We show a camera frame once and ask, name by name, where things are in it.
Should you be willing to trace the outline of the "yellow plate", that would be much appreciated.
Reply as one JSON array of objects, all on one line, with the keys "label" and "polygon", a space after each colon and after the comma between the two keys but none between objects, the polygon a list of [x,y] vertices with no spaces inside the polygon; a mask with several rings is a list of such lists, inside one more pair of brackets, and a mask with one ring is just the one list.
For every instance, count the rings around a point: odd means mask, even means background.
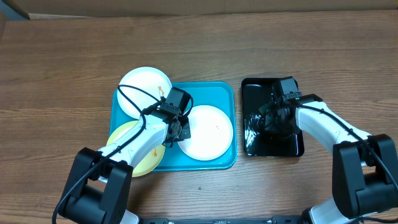
[{"label": "yellow plate", "polygon": [[[116,140],[118,140],[122,135],[128,132],[132,127],[136,125],[137,121],[130,121],[122,124],[120,127],[116,128],[108,138],[106,145],[110,145]],[[152,172],[161,162],[165,154],[165,146],[156,146],[148,153],[140,163],[133,168],[132,177],[140,177]]]}]

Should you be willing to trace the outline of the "green yellow sponge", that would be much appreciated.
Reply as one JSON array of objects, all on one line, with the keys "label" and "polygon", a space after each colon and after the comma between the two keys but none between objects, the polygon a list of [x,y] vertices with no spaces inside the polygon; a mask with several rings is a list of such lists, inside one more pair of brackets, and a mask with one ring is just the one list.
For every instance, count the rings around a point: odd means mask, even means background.
[{"label": "green yellow sponge", "polygon": [[266,114],[271,109],[272,105],[270,103],[266,103],[259,108],[259,112],[260,114]]}]

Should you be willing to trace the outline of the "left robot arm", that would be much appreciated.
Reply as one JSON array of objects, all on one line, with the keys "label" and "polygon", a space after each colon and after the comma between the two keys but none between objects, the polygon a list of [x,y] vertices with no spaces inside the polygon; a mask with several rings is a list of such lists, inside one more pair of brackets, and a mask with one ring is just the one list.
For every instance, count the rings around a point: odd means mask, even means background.
[{"label": "left robot arm", "polygon": [[155,147],[190,138],[187,115],[156,109],[112,144],[87,147],[73,161],[61,199],[52,215],[75,223],[139,223],[126,210],[134,168]]}]

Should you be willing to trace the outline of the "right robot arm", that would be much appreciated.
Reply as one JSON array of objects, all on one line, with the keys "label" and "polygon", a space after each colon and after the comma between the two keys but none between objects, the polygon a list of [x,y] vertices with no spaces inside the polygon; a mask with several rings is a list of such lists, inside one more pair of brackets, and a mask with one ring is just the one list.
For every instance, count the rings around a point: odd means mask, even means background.
[{"label": "right robot arm", "polygon": [[397,207],[397,151],[386,134],[350,125],[315,94],[291,93],[259,108],[268,133],[304,131],[333,158],[332,196],[306,209],[300,223],[362,223]]}]

